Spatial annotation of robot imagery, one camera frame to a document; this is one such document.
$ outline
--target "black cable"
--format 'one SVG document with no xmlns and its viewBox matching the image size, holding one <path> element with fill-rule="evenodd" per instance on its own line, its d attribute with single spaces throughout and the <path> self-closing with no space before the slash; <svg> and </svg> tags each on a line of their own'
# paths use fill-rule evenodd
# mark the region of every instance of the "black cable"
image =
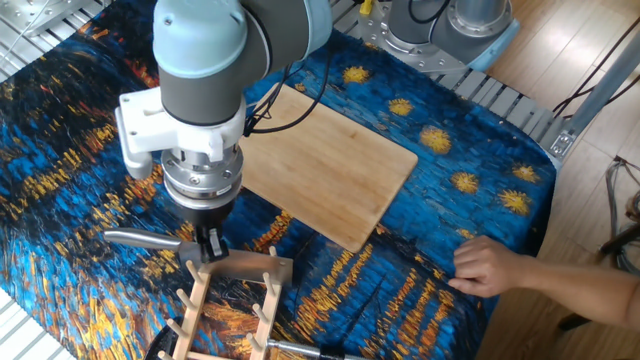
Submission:
<svg viewBox="0 0 640 360">
<path fill-rule="evenodd" d="M 322 80 L 322 85 L 320 86 L 320 92 L 318 93 L 318 96 L 316 96 L 316 98 L 313 100 L 313 104 L 311 104 L 311 106 L 309 106 L 309 108 L 307 109 L 307 111 L 304 112 L 304 114 L 302 114 L 299 118 L 297 118 L 296 120 L 286 124 L 286 125 L 282 125 L 282 126 L 278 126 L 278 127 L 274 127 L 274 128 L 270 128 L 270 129 L 253 129 L 251 131 L 251 133 L 255 133 L 255 134 L 269 134 L 269 133 L 274 133 L 274 132 L 278 132 L 278 131 L 283 131 L 283 130 L 287 130 L 290 129 L 298 124 L 300 124 L 304 119 L 307 118 L 307 116 L 309 116 L 309 114 L 311 114 L 311 112 L 313 111 L 313 109 L 316 108 L 316 105 L 318 105 L 318 103 L 320 102 L 320 99 L 322 98 L 322 95 L 324 95 L 324 90 L 327 88 L 327 82 L 329 80 L 329 68 L 331 67 L 331 58 L 332 58 L 332 54 L 329 53 L 327 55 L 327 64 L 324 70 L 324 79 Z"/>
<path fill-rule="evenodd" d="M 622 270 L 625 270 L 631 274 L 640 276 L 640 269 L 638 269 L 629 259 L 626 252 L 626 247 L 629 245 L 633 245 L 633 242 L 640 241 L 640 224 L 636 223 L 635 225 L 629 227 L 628 229 L 621 231 L 618 226 L 618 209 L 616 205 L 616 196 L 615 196 L 615 187 L 618 179 L 618 170 L 624 167 L 627 170 L 627 173 L 631 176 L 631 178 L 640 185 L 640 181 L 633 175 L 631 169 L 629 167 L 633 167 L 636 170 L 640 171 L 640 167 L 626 161 L 621 157 L 617 157 L 614 159 L 614 162 L 609 166 L 606 173 L 606 184 L 607 184 L 607 195 L 609 200 L 609 211 L 611 213 L 611 239 L 601 247 L 601 251 L 605 254 L 609 254 L 611 252 L 615 252 L 616 260 L 618 263 L 618 267 Z M 631 210 L 634 213 L 640 213 L 640 209 L 635 206 L 635 199 L 638 197 L 636 194 L 635 197 L 632 197 L 632 209 L 627 209 L 628 212 Z"/>
<path fill-rule="evenodd" d="M 626 93 L 627 91 L 629 91 L 629 89 L 631 89 L 635 84 L 638 83 L 638 81 L 640 81 L 640 75 L 636 76 L 635 79 L 633 79 L 633 81 L 631 82 L 631 84 L 627 85 L 624 89 L 620 90 L 619 93 L 615 94 L 611 99 L 609 99 L 609 101 L 607 101 L 606 104 L 604 104 L 605 106 L 611 104 L 612 102 L 618 100 L 618 98 L 622 95 L 624 95 L 624 93 Z M 573 117 L 573 115 L 566 115 L 563 117 L 563 119 L 571 119 Z"/>
<path fill-rule="evenodd" d="M 245 126 L 244 126 L 244 136 L 251 135 L 251 133 L 253 132 L 253 129 L 256 127 L 256 125 L 258 125 L 260 120 L 262 120 L 262 119 L 271 119 L 271 114 L 269 113 L 269 110 L 271 110 L 271 106 L 273 106 L 273 103 L 278 98 L 278 95 L 280 95 L 280 90 L 282 89 L 282 86 L 284 85 L 284 82 L 287 81 L 287 79 L 291 75 L 293 75 L 293 74 L 291 74 L 291 75 L 289 74 L 290 70 L 291 70 L 291 65 L 287 65 L 284 68 L 284 72 L 282 74 L 282 79 L 278 83 L 278 86 L 273 90 L 273 92 L 271 92 L 269 97 L 265 101 L 263 101 L 262 104 L 256 106 L 256 108 L 253 109 L 253 111 L 251 112 L 251 115 L 249 115 L 247 117 L 247 120 L 246 120 Z M 263 108 L 265 108 L 264 111 L 258 115 L 258 112 L 260 110 L 262 110 Z"/>
<path fill-rule="evenodd" d="M 585 90 L 585 91 L 583 91 L 581 93 L 577 93 L 577 94 L 571 95 L 571 97 L 562 100 L 562 102 L 560 104 L 556 105 L 556 107 L 553 108 L 552 112 L 555 113 L 563 105 L 565 105 L 565 104 L 569 105 L 569 103 L 572 102 L 573 100 L 575 100 L 575 99 L 577 99 L 577 98 L 579 98 L 581 96 L 587 95 L 588 93 L 592 92 L 593 89 L 595 89 L 595 88 L 596 88 L 595 86 L 592 86 L 592 87 L 588 88 L 587 90 Z"/>
<path fill-rule="evenodd" d="M 609 50 L 609 52 L 604 57 L 604 59 L 602 59 L 602 61 L 598 64 L 598 66 L 596 66 L 596 68 L 591 72 L 591 74 L 589 74 L 587 79 L 580 85 L 580 87 L 576 90 L 576 92 L 571 97 L 569 97 L 566 100 L 563 100 L 560 104 L 558 104 L 558 106 L 556 106 L 553 112 L 555 113 L 558 108 L 560 108 L 560 110 L 555 114 L 554 119 L 560 116 L 560 114 L 562 114 L 562 112 L 567 109 L 567 106 L 569 106 L 571 101 L 573 101 L 575 98 L 588 94 L 589 92 L 593 91 L 594 87 L 581 93 L 582 89 L 584 89 L 584 87 L 587 86 L 589 81 L 593 79 L 593 77 L 598 73 L 598 71 L 602 68 L 602 66 L 604 66 L 607 60 L 609 60 L 611 55 L 613 55 L 613 52 L 620 46 L 620 44 L 622 44 L 624 39 L 627 36 L 629 36 L 629 34 L 633 31 L 633 29 L 635 29 L 636 26 L 638 26 L 639 23 L 640 23 L 640 17 L 638 17 L 636 21 L 634 21 L 633 24 L 631 24 L 631 26 L 627 29 L 627 31 L 625 31 L 624 34 L 622 34 L 622 36 L 618 39 L 618 41 L 616 41 L 616 43 L 613 45 L 611 50 Z"/>
<path fill-rule="evenodd" d="M 447 9 L 447 6 L 449 6 L 450 2 L 450 0 L 445 0 L 440 9 L 435 14 L 433 14 L 433 16 L 424 20 L 420 20 L 413 14 L 413 1 L 414 0 L 409 0 L 409 16 L 411 17 L 411 20 L 418 24 L 428 24 L 433 20 L 439 18 L 440 15 L 442 15 L 442 13 Z"/>
</svg>

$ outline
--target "wooden peg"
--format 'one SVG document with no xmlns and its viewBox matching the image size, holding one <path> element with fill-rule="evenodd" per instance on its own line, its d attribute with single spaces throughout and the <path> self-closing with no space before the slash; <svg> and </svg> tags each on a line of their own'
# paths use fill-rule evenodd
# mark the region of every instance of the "wooden peg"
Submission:
<svg viewBox="0 0 640 360">
<path fill-rule="evenodd" d="M 271 276 L 269 273 L 262 274 L 262 278 L 264 279 L 264 284 L 267 286 L 267 294 L 270 296 L 275 296 L 276 292 L 273 291 L 273 284 L 271 284 Z"/>
<path fill-rule="evenodd" d="M 194 303 L 191 302 L 191 299 L 189 299 L 189 297 L 184 292 L 184 290 L 178 289 L 178 291 L 176 291 L 176 294 L 178 294 L 178 297 L 180 298 L 180 301 L 182 301 L 182 303 L 184 304 L 184 306 L 187 307 L 187 309 L 189 309 L 191 311 L 198 311 L 198 307 Z"/>
<path fill-rule="evenodd" d="M 176 334 L 178 334 L 179 337 L 182 337 L 182 338 L 188 338 L 189 337 L 189 334 L 187 334 L 186 331 L 182 330 L 182 327 L 180 325 L 176 324 L 176 322 L 173 321 L 173 319 L 167 320 L 167 325 L 169 325 L 171 330 L 173 330 Z"/>
<path fill-rule="evenodd" d="M 253 348 L 253 350 L 255 351 L 262 351 L 262 346 L 260 346 L 260 344 L 258 344 L 258 341 L 253 337 L 252 333 L 248 333 L 247 334 L 247 340 L 249 340 L 249 344 L 251 344 L 251 347 Z"/>
<path fill-rule="evenodd" d="M 187 261 L 187 269 L 189 269 L 189 272 L 191 273 L 191 276 L 193 276 L 193 280 L 195 282 L 197 282 L 199 285 L 204 284 L 204 280 L 202 280 L 202 278 L 198 274 L 198 270 L 196 269 L 196 266 L 193 265 L 193 261 Z"/>
<path fill-rule="evenodd" d="M 160 360 L 175 360 L 174 358 L 169 356 L 169 354 L 167 354 L 164 351 L 158 352 L 158 359 L 160 359 Z"/>
<path fill-rule="evenodd" d="M 260 305 L 253 304 L 253 311 L 256 313 L 256 315 L 258 315 L 258 318 L 260 319 L 260 321 L 262 321 L 265 324 L 269 323 L 269 319 L 267 319 L 267 315 L 264 314 L 264 312 L 262 311 L 262 308 L 260 308 Z"/>
</svg>

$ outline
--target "wooden dowel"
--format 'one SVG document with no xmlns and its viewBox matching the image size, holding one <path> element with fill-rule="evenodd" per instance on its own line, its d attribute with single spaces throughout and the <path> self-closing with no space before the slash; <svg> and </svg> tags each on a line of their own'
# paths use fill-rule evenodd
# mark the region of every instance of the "wooden dowel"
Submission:
<svg viewBox="0 0 640 360">
<path fill-rule="evenodd" d="M 264 314 L 264 312 L 260 308 L 260 305 L 253 304 L 253 311 L 256 313 L 256 315 L 258 315 L 258 318 L 260 318 L 260 321 L 262 321 L 265 324 L 269 323 L 269 319 L 267 319 L 267 316 Z"/>
<path fill-rule="evenodd" d="M 255 351 L 262 351 L 262 346 L 258 344 L 258 341 L 253 337 L 252 333 L 247 334 L 247 340 L 249 340 L 249 344 Z"/>
<path fill-rule="evenodd" d="M 171 330 L 173 330 L 176 334 L 178 334 L 179 337 L 183 337 L 183 338 L 189 337 L 189 334 L 187 334 L 186 331 L 182 330 L 182 327 L 176 324 L 176 322 L 173 321 L 173 319 L 167 320 L 167 325 L 169 325 Z"/>
<path fill-rule="evenodd" d="M 197 282 L 200 285 L 204 284 L 204 280 L 202 280 L 202 278 L 198 274 L 198 270 L 196 269 L 196 266 L 193 265 L 193 261 L 191 260 L 187 261 L 187 269 L 189 269 L 189 272 L 193 277 L 193 281 Z"/>
<path fill-rule="evenodd" d="M 264 279 L 264 284 L 267 286 L 267 294 L 270 296 L 275 296 L 276 293 L 275 291 L 273 291 L 273 285 L 271 284 L 271 276 L 269 275 L 269 273 L 262 274 L 262 277 Z"/>
<path fill-rule="evenodd" d="M 221 358 L 220 356 L 200 354 L 193 351 L 187 353 L 187 359 L 190 360 L 231 360 L 227 358 Z"/>
<path fill-rule="evenodd" d="M 191 299 L 189 299 L 189 297 L 184 292 L 184 290 L 178 289 L 178 291 L 176 291 L 176 294 L 178 294 L 178 297 L 180 298 L 180 301 L 182 301 L 182 303 L 184 304 L 184 306 L 187 307 L 187 309 L 189 309 L 191 311 L 198 311 L 198 307 L 194 303 L 191 302 Z"/>
<path fill-rule="evenodd" d="M 169 354 L 167 354 L 164 351 L 158 352 L 158 359 L 160 359 L 160 360 L 175 360 L 174 358 L 169 356 Z"/>
</svg>

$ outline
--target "bamboo cutting board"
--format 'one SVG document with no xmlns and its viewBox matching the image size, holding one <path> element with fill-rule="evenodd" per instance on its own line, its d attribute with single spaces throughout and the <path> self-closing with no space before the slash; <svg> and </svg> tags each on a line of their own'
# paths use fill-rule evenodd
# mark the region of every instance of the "bamboo cutting board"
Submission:
<svg viewBox="0 0 640 360">
<path fill-rule="evenodd" d="M 257 128 L 285 125 L 312 102 L 283 86 L 272 119 Z M 245 187 L 352 252 L 362 248 L 418 161 L 322 104 L 297 126 L 253 134 L 240 146 Z"/>
</svg>

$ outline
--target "blue patterned fabric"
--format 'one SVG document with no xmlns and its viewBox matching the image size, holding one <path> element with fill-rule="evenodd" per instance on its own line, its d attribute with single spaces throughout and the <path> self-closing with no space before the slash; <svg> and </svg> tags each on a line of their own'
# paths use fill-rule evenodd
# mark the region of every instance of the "blue patterned fabric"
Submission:
<svg viewBox="0 0 640 360">
<path fill-rule="evenodd" d="M 119 94 L 157 86 L 153 6 L 119 0 L 0 85 L 0 286 L 80 359 L 141 359 L 163 318 L 182 312 L 175 291 L 192 282 L 175 254 L 101 236 L 116 226 L 185 240 L 193 231 L 173 212 L 159 165 L 144 181 L 127 175 L 112 115 Z M 288 85 L 315 97 L 328 51 L 322 103 L 416 153 L 416 169 L 359 253 L 247 190 L 225 240 L 295 260 L 274 338 L 367 357 L 472 359 L 496 300 L 447 286 L 453 251 L 482 234 L 535 251 L 555 169 L 517 128 L 342 34 Z M 247 89 L 247 101 L 280 77 Z M 246 357 L 264 292 L 216 280 L 194 348 Z"/>
</svg>

